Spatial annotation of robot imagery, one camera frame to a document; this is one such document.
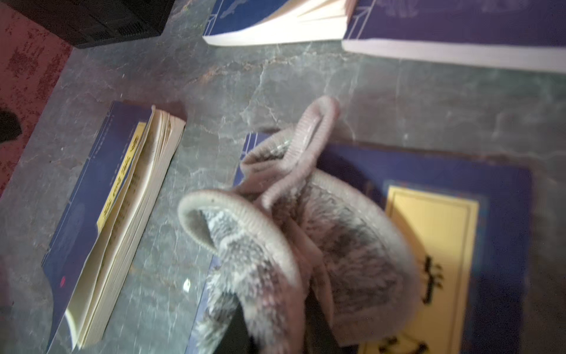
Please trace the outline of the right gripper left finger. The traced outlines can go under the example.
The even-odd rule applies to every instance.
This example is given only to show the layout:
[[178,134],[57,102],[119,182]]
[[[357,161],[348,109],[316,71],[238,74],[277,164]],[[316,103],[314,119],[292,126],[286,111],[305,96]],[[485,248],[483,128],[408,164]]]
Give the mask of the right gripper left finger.
[[256,354],[256,344],[249,335],[242,305],[238,305],[213,354]]

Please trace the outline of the grey fluffy cleaning cloth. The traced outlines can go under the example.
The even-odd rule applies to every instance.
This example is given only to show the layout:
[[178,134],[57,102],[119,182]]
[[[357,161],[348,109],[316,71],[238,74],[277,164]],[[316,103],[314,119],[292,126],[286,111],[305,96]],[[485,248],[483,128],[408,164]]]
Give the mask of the grey fluffy cleaning cloth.
[[218,258],[194,328],[213,353],[242,305],[256,353],[303,353],[313,291],[340,348],[402,330],[420,302],[408,239],[371,199],[317,168],[340,114],[320,97],[292,128],[256,146],[229,190],[184,196],[184,231]]

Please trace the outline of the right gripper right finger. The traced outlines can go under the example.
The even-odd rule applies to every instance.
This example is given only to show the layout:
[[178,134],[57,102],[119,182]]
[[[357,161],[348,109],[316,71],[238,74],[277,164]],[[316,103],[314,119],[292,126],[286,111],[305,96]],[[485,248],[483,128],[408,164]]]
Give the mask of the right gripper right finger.
[[357,346],[340,348],[333,335],[322,308],[314,294],[310,291],[305,300],[305,337],[303,353],[331,354],[358,352]]

